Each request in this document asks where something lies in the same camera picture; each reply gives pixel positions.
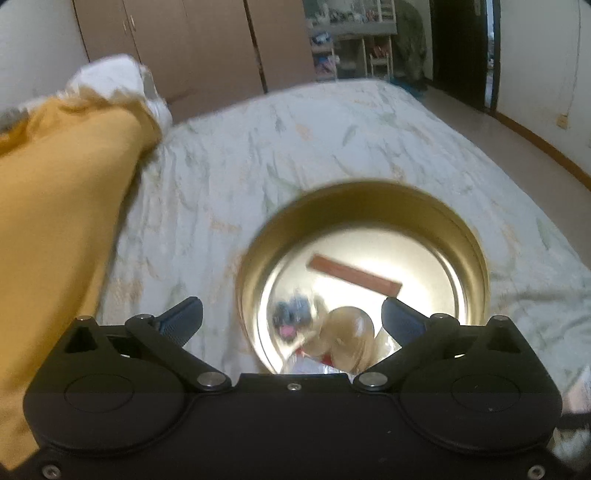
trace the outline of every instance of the white bedspread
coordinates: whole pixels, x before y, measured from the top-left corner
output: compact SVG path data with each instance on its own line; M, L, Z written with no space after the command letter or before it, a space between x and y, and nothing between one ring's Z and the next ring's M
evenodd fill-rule
M204 324L187 349L234 380L259 371L233 302L257 230L306 190L368 177L416 186L465 220L491 271L490 313L517 323L559 389L591 363L591 272L500 168L402 89L310 85L196 118L138 177L102 320L199 296Z

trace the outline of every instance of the doorway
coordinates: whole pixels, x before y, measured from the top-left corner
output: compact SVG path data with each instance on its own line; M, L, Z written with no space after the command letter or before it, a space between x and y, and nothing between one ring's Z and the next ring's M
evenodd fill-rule
M499 0L430 0L433 83L480 110L496 108Z

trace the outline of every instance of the wooden wardrobe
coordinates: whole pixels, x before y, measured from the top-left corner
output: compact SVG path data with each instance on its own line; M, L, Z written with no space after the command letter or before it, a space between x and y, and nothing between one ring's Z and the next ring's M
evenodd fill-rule
M74 6L89 60L126 53L144 63L177 122L316 77L301 0Z

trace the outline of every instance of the yellow blanket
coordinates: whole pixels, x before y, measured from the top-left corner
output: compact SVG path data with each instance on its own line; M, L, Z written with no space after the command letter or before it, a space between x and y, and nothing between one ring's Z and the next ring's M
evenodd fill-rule
M37 448L24 392L72 319L94 314L121 203L160 135L139 102L57 98L0 135L0 462L8 468Z

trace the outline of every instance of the metal bowl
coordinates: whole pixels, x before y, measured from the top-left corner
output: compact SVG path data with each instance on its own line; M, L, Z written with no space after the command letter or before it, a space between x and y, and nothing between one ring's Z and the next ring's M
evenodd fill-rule
M278 212L242 260L238 313L254 351L272 373L280 373L300 346L279 338L270 322L273 305L294 292L320 299L327 310L365 311L375 331L372 364L400 348L381 326L385 296L309 270L314 254L402 283L398 298L426 316L448 313L464 325L486 323L485 257L457 214L401 184L337 184Z

